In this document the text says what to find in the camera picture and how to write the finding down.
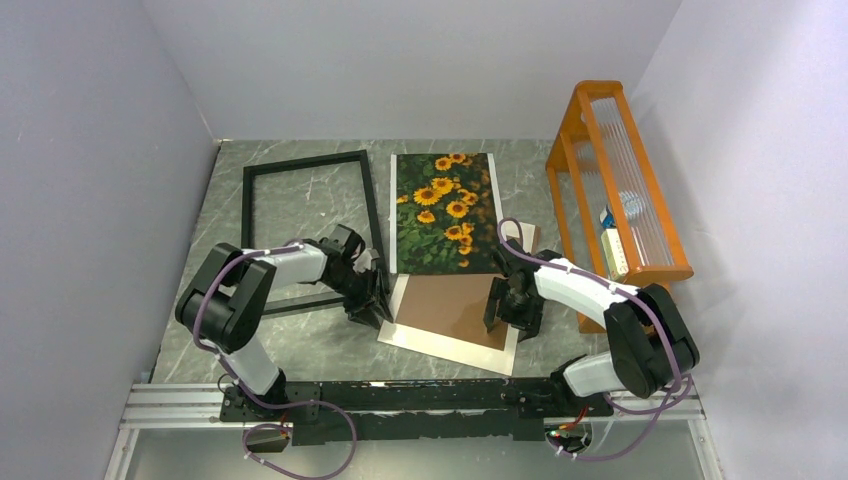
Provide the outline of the white mat backing board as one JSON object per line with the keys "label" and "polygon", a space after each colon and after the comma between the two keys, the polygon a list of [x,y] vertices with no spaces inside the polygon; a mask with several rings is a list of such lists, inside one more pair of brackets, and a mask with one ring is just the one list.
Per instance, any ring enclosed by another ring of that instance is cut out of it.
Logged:
{"label": "white mat backing board", "polygon": [[495,274],[400,274],[378,341],[491,373],[511,375],[518,330],[484,323]]}

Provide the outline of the sunflower photo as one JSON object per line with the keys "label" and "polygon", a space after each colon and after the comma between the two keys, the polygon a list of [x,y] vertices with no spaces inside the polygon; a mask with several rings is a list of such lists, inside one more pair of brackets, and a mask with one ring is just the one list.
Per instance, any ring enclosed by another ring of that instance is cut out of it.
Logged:
{"label": "sunflower photo", "polygon": [[492,274],[502,205],[495,157],[484,152],[391,158],[390,271]]}

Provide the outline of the black picture frame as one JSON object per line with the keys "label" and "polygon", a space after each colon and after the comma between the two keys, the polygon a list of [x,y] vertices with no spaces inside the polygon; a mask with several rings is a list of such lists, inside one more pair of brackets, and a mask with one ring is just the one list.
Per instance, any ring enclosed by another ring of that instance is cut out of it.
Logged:
{"label": "black picture frame", "polygon": [[[380,254],[382,258],[380,266],[383,273],[387,274],[388,269],[384,259],[385,248],[382,239],[382,230],[379,224],[376,194],[374,190],[369,156],[366,150],[333,153],[245,167],[243,169],[241,206],[241,246],[243,248],[254,247],[254,206],[256,199],[254,187],[258,177],[287,171],[305,170],[324,166],[338,166],[348,163],[355,163],[359,166],[373,248]],[[283,300],[274,300],[266,304],[263,314],[293,315],[298,313],[307,313],[316,310],[339,307],[342,305],[343,300],[344,298],[341,295],[332,291]]]}

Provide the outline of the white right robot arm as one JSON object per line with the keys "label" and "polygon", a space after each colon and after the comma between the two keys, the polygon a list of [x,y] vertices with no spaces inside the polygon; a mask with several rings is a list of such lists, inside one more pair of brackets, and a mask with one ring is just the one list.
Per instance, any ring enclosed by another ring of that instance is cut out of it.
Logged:
{"label": "white right robot arm", "polygon": [[626,285],[583,270],[544,250],[530,256],[501,245],[492,255],[500,277],[493,280],[484,324],[505,323],[523,340],[538,335],[548,302],[583,314],[607,337],[606,353],[561,366],[549,392],[553,408],[572,415],[589,396],[627,391],[647,398],[679,385],[700,361],[700,352],[670,292],[652,283]]}

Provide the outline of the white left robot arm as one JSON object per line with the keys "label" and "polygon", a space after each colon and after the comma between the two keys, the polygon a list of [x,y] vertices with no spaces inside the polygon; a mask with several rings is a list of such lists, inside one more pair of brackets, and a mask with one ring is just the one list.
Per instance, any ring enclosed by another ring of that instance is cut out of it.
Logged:
{"label": "white left robot arm", "polygon": [[319,240],[266,250],[219,243],[177,301],[176,320],[198,348],[214,355],[262,420],[277,418],[288,401],[286,376],[257,337],[268,296],[276,287],[316,283],[341,296],[354,323],[379,329],[392,318],[378,252],[341,224]]}

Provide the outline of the orange wooden shelf rack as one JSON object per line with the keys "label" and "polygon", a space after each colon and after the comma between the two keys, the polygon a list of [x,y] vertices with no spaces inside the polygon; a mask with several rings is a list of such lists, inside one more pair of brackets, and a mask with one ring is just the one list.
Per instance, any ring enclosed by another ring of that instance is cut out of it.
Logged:
{"label": "orange wooden shelf rack", "polygon": [[579,224],[587,270],[612,280],[601,246],[599,214],[609,207],[629,273],[616,282],[669,287],[694,274],[672,220],[621,82],[576,84],[545,170],[565,256],[574,252]]}

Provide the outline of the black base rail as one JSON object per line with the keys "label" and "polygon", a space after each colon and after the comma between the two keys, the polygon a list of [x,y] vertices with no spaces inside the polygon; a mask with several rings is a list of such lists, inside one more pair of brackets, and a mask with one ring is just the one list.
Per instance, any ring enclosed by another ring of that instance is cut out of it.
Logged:
{"label": "black base rail", "polygon": [[236,386],[221,403],[225,424],[286,423],[297,446],[361,441],[506,436],[537,441],[569,419],[609,417],[600,394],[577,397],[548,377],[288,382],[296,408],[270,410]]}

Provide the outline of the aluminium table rail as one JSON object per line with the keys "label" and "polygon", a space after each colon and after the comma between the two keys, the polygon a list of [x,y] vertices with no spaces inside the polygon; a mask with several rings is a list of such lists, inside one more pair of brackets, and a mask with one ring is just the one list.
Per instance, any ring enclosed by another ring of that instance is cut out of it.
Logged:
{"label": "aluminium table rail", "polygon": [[[691,434],[698,464],[706,479],[723,479],[703,405],[696,388],[672,396],[678,404],[666,410],[663,421],[681,421]],[[125,479],[137,440],[143,430],[243,430],[255,421],[224,421],[224,394],[213,383],[135,384],[119,422],[119,434],[105,477]]]}

